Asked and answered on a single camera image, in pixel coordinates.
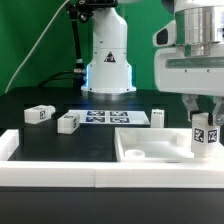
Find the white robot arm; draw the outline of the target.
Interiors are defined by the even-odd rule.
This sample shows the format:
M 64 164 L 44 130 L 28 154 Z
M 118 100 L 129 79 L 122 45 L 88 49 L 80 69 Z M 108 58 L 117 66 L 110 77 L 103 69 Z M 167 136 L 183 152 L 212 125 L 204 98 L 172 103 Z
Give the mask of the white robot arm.
M 82 88 L 95 97 L 133 92 L 127 24 L 115 7 L 126 0 L 85 0 L 93 18 L 93 58 Z M 173 20 L 153 35 L 154 77 L 162 92 L 180 93 L 192 119 L 199 95 L 212 96 L 210 125 L 224 125 L 224 0 L 161 0 Z

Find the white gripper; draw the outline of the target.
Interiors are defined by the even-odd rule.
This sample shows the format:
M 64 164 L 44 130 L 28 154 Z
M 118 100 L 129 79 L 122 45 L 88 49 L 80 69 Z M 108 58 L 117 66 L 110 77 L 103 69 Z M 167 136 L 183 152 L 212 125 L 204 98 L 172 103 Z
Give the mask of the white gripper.
M 159 49 L 154 76 L 159 91 L 184 93 L 182 101 L 189 122 L 200 112 L 197 95 L 215 96 L 208 124 L 224 125 L 224 46 L 213 46 L 208 56 L 199 57 L 185 57 L 182 47 Z

